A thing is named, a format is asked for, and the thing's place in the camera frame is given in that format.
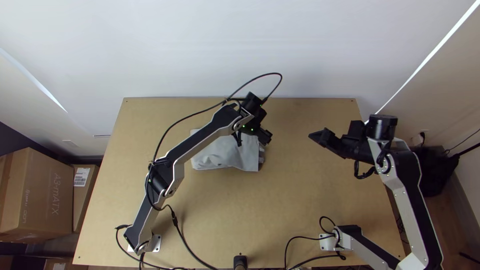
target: power cord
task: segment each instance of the power cord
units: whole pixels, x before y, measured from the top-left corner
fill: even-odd
[[[193,251],[192,249],[190,248],[190,246],[187,244],[187,241],[185,240],[185,237],[183,236],[182,232],[180,231],[180,228],[179,228],[179,221],[177,219],[177,216],[175,215],[175,212],[174,210],[172,209],[172,207],[167,204],[163,207],[163,209],[165,207],[168,207],[170,209],[170,213],[171,213],[171,220],[173,222],[173,226],[175,226],[176,228],[176,231],[178,232],[178,235],[180,236],[181,238],[181,241],[183,242],[183,245],[185,246],[186,250],[188,250],[188,252],[190,253],[190,255],[195,258],[195,260],[199,263],[201,263],[203,266],[205,266],[206,268],[208,269],[211,269],[211,270],[218,270],[217,268],[211,266],[210,264],[206,263],[205,261],[203,261],[202,259],[200,259]]]
[[[151,264],[151,263],[148,263],[148,262],[145,262],[143,259],[144,259],[144,253],[142,253],[142,255],[140,255],[140,258],[135,258],[134,256],[130,255],[121,245],[120,245],[120,241],[119,241],[119,231],[121,229],[126,229],[128,227],[130,227],[131,225],[120,225],[120,226],[117,226],[115,228],[116,230],[116,233],[115,233],[115,240],[116,240],[116,244],[118,245],[118,247],[121,249],[121,251],[123,251],[123,253],[125,253],[128,257],[130,257],[131,259],[137,261],[139,263],[139,269],[142,269],[142,264],[144,265],[148,265],[150,267],[153,267],[153,268],[157,268],[157,269],[161,269],[161,270],[188,270],[187,268],[185,267],[174,267],[174,268],[167,268],[167,267],[162,267],[162,266],[158,266],[158,265],[155,265],[155,264]]]
[[[473,132],[472,134],[470,134],[470,136],[468,136],[467,138],[465,138],[464,140],[462,140],[459,144],[455,145],[454,147],[450,148],[450,149],[447,149],[445,151],[443,151],[443,153],[446,155],[450,154],[450,151],[457,148],[457,146],[463,144],[465,141],[467,141],[468,139],[470,139],[473,135],[477,134],[478,132],[480,132],[480,128],[477,129],[475,132]]]
[[[319,259],[333,258],[333,257],[339,257],[342,261],[344,261],[344,260],[347,259],[344,255],[340,254],[339,251],[336,251],[336,255],[316,256],[316,257],[313,257],[313,258],[309,258],[309,259],[307,259],[307,260],[304,260],[304,261],[302,261],[302,262],[300,262],[300,263],[297,263],[295,266],[293,266],[293,267],[291,267],[291,268],[287,268],[287,250],[288,250],[289,244],[290,244],[290,242],[291,242],[292,240],[294,240],[294,239],[299,239],[299,238],[300,238],[300,239],[317,240],[317,241],[319,241],[319,240],[323,240],[323,239],[327,239],[327,238],[332,238],[332,237],[335,236],[335,233],[329,232],[329,231],[327,231],[327,230],[324,229],[324,227],[322,226],[322,220],[323,220],[323,219],[329,220],[329,221],[333,224],[333,227],[335,227],[336,225],[335,225],[335,223],[333,222],[333,220],[330,219],[329,217],[327,217],[327,216],[321,216],[321,217],[320,217],[320,219],[318,220],[318,224],[320,225],[320,228],[322,229],[322,231],[323,231],[325,234],[327,234],[328,236],[320,237],[320,238],[311,238],[311,237],[306,237],[306,236],[294,236],[294,237],[292,237],[292,238],[290,238],[290,239],[288,240],[288,242],[286,243],[286,246],[285,246],[285,253],[284,253],[284,255],[283,255],[283,265],[284,265],[284,269],[285,269],[285,270],[292,270],[292,269],[298,268],[298,267],[300,267],[300,266],[302,266],[302,265],[304,265],[304,264],[306,264],[306,263],[308,263],[308,262],[315,261],[315,260],[319,260]],[[339,245],[339,242],[340,242],[340,237],[338,238],[335,247],[343,248],[341,245]]]

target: wooden table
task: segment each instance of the wooden table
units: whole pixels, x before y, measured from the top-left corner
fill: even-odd
[[[133,222],[144,197],[149,160],[166,128],[220,100],[123,100],[83,223],[75,264],[138,267],[117,247],[114,228]],[[350,120],[360,119],[355,100],[271,98],[264,108],[268,115],[262,126],[273,137],[259,172],[234,168],[195,171],[188,162],[180,188],[166,201],[175,210],[193,251],[217,268],[231,268],[239,253],[248,256],[251,268],[282,268],[288,239],[318,237],[322,232],[319,217],[328,216],[337,225],[359,225],[365,236],[402,259],[405,253],[380,178],[356,179],[352,160],[344,160],[308,138],[309,133],[324,127],[338,136],[347,133]],[[191,129],[206,124],[214,112],[174,127],[159,156],[189,136]],[[158,215],[153,232],[162,234],[160,252],[148,253],[145,261],[165,267],[204,268],[185,249],[168,211]],[[127,248],[122,236],[120,243]],[[288,265],[324,254],[330,253],[321,251],[318,241],[296,239],[288,250]],[[345,261],[326,258],[306,266],[363,264],[351,252],[344,254]]]

